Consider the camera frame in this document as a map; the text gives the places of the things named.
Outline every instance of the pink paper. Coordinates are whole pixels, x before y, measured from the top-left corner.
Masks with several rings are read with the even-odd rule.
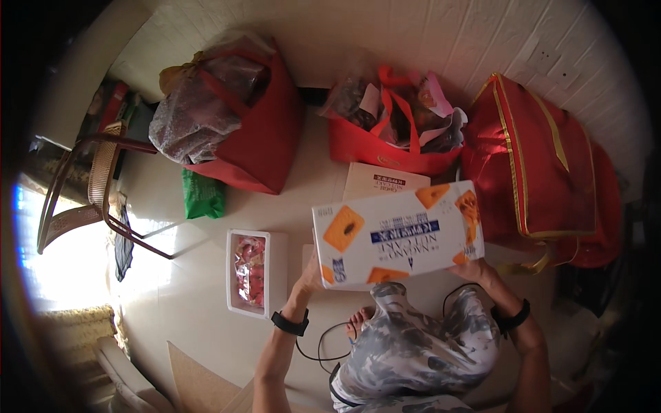
[[[432,71],[427,73],[427,76],[420,82],[420,91],[418,92],[418,100],[429,110],[441,118],[452,115],[454,109],[447,101],[441,85],[438,83],[436,74]]]

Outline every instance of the black cable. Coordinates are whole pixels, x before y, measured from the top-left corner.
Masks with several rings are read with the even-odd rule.
[[[479,285],[478,283],[466,283],[466,284],[461,284],[459,287],[457,287],[457,288],[453,289],[452,291],[450,291],[450,294],[446,295],[446,298],[443,300],[443,317],[444,317],[444,318],[445,318],[445,316],[446,316],[446,301],[447,301],[447,298],[448,298],[450,295],[452,295],[452,294],[454,294],[455,292],[457,292],[458,290],[460,290],[461,288],[466,287],[467,285],[478,285],[480,288],[482,288],[482,286]]]
[[[353,324],[352,322],[350,322],[350,321],[345,321],[345,322],[340,322],[340,323],[338,323],[338,324],[336,324],[336,325],[330,327],[328,330],[324,331],[324,332],[321,334],[321,337],[319,337],[319,344],[317,345],[317,358],[310,357],[309,355],[303,353],[303,350],[301,350],[300,346],[298,345],[298,338],[297,338],[297,339],[296,339],[296,348],[298,349],[298,352],[301,354],[301,356],[305,357],[306,359],[310,359],[310,360],[312,360],[312,361],[318,361],[318,362],[319,362],[319,365],[321,366],[321,368],[324,369],[324,371],[325,371],[326,373],[331,374],[331,372],[328,371],[328,370],[326,370],[326,367],[324,367],[324,365],[321,364],[321,362],[322,362],[322,361],[335,361],[335,360],[343,359],[343,358],[345,358],[345,357],[348,357],[349,354],[351,354],[351,351],[349,351],[347,354],[344,354],[344,355],[339,356],[339,357],[332,357],[332,358],[328,358],[328,359],[323,359],[323,358],[321,358],[321,342],[323,341],[324,336],[325,336],[328,332],[330,332],[330,331],[331,331],[332,329],[334,329],[334,328],[337,328],[337,327],[339,327],[339,326],[343,326],[343,325],[345,325],[345,324],[351,324],[351,328],[354,329],[354,341],[356,341],[356,339],[358,338],[358,332],[356,331],[356,327],[354,326],[354,324]]]
[[[461,284],[459,287],[457,287],[457,288],[453,289],[452,291],[450,291],[450,293],[447,294],[447,295],[446,295],[446,298],[443,300],[443,317],[446,316],[446,302],[447,302],[447,298],[448,298],[450,295],[454,294],[455,292],[459,291],[461,288],[463,288],[463,287],[467,287],[468,285],[477,285],[477,286],[479,286],[479,287],[482,287],[482,286],[479,285],[478,283],[465,283],[465,284]],[[337,328],[337,327],[339,327],[339,326],[343,326],[343,325],[345,325],[345,324],[351,324],[351,328],[354,329],[354,341],[356,341],[356,339],[358,338],[358,332],[356,331],[356,327],[354,326],[354,323],[352,323],[352,322],[350,322],[350,321],[345,321],[345,322],[340,322],[340,323],[338,323],[338,324],[336,324],[336,325],[330,327],[329,329],[327,329],[326,331],[324,331],[324,332],[321,334],[321,337],[319,337],[319,344],[317,344],[317,358],[310,357],[309,355],[303,353],[303,350],[301,350],[301,347],[298,345],[298,338],[297,338],[297,339],[296,339],[296,348],[298,349],[298,352],[301,354],[301,356],[305,357],[306,359],[309,359],[309,360],[312,360],[312,361],[318,361],[318,362],[319,362],[319,365],[321,366],[322,369],[324,369],[324,371],[325,371],[326,373],[328,373],[328,374],[332,374],[330,371],[326,370],[326,367],[324,367],[324,365],[321,364],[321,362],[322,362],[322,361],[335,361],[335,360],[343,359],[343,358],[345,358],[345,357],[348,357],[348,356],[351,354],[351,351],[349,351],[347,354],[344,354],[344,355],[339,356],[339,357],[332,357],[332,358],[328,358],[328,359],[323,359],[323,358],[321,358],[321,342],[324,340],[324,336],[325,336],[326,334],[328,334],[332,329]]]

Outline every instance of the white tiled wall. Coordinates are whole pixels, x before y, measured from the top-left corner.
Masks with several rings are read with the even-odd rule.
[[[640,197],[651,146],[648,114],[617,40],[586,0],[143,0],[153,16],[111,74],[147,100],[159,72],[190,61],[226,28],[273,35],[296,83],[329,87],[358,45],[395,67],[434,70],[450,101],[466,107],[500,71],[572,112]],[[556,47],[580,76],[567,89],[525,64],[538,41]]]

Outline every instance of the red candy wrapper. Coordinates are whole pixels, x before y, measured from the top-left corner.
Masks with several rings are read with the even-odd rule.
[[[264,249],[262,237],[239,237],[234,252],[239,297],[255,307],[264,307]]]

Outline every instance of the gray camouflage pants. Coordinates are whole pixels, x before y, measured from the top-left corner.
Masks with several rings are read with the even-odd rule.
[[[374,317],[363,323],[332,381],[343,399],[364,404],[386,396],[462,395],[493,368],[500,333],[475,289],[462,290],[441,321],[411,307],[402,284],[379,283],[370,293]],[[339,413],[350,409],[331,396]]]

